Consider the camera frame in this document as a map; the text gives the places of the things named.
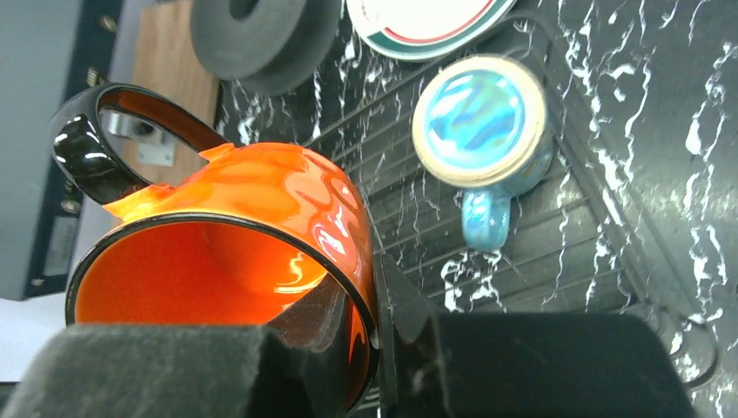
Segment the orange mug black handle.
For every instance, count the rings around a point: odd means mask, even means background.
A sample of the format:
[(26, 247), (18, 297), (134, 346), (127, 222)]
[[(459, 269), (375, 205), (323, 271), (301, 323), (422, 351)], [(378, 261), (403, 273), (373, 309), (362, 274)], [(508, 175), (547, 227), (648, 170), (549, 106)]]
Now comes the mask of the orange mug black handle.
[[(113, 149), (110, 110), (180, 138), (205, 160), (177, 185), (152, 183)], [(52, 154), (82, 193), (118, 218), (75, 268), (71, 325), (268, 326), (285, 342), (339, 351), (314, 388), (353, 410), (379, 351), (371, 228), (347, 174), (300, 145), (237, 147), (154, 91), (102, 84), (50, 122)]]

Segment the blue butterfly mug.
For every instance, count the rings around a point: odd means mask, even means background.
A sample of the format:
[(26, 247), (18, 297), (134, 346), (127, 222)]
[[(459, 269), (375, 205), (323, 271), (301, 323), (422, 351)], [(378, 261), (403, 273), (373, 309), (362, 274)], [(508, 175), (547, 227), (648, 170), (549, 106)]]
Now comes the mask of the blue butterfly mug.
[(541, 81), (510, 57), (461, 59), (422, 91), (411, 132), (425, 169), (463, 192), (466, 245), (501, 249), (513, 199), (541, 182), (554, 154)]

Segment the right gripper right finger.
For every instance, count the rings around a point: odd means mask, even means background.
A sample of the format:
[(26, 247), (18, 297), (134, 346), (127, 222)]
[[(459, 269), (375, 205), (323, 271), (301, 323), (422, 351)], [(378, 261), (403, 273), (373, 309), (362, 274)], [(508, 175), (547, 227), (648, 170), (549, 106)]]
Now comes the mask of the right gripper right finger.
[(693, 417), (656, 333), (612, 313), (450, 313), (377, 258), (389, 417)]

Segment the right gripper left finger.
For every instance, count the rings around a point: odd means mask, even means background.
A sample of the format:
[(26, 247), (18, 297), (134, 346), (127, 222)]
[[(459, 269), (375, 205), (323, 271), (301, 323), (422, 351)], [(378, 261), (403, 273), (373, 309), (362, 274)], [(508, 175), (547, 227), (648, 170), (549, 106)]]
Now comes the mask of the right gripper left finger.
[(262, 327), (73, 326), (52, 337), (4, 417), (312, 417)]

